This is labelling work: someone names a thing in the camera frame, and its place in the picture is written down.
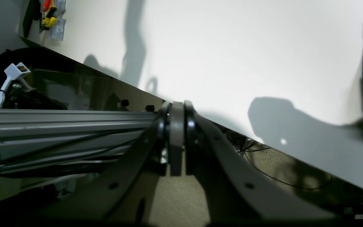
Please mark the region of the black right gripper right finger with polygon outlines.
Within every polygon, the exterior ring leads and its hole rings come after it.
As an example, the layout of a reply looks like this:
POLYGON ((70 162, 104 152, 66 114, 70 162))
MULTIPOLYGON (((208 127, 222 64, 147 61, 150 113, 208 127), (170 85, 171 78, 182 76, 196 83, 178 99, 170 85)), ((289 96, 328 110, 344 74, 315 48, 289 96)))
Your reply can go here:
POLYGON ((268 180, 184 102, 186 172, 206 195, 210 227, 338 227, 343 220, 268 180))

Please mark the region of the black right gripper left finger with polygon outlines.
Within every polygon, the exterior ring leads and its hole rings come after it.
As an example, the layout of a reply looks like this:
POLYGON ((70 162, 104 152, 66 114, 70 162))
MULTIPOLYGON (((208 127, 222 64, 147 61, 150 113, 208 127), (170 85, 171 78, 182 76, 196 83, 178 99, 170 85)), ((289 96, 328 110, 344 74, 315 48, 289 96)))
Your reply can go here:
POLYGON ((160 176, 180 176, 184 144, 182 102, 165 102, 124 156, 91 184, 39 211, 19 227, 143 226, 160 176))

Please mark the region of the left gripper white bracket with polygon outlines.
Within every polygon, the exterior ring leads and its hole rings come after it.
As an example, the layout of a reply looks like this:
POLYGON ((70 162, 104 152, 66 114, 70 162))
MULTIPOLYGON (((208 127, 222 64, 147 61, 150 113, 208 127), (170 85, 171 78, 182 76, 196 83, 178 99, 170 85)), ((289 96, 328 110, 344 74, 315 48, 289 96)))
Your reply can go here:
POLYGON ((24 63, 18 63, 16 65, 12 63, 4 70, 4 73, 6 74, 6 80, 0 88, 0 109, 3 108, 9 88, 14 89, 14 87, 18 87, 24 92, 35 90, 25 80, 26 76, 31 73, 31 70, 24 63))

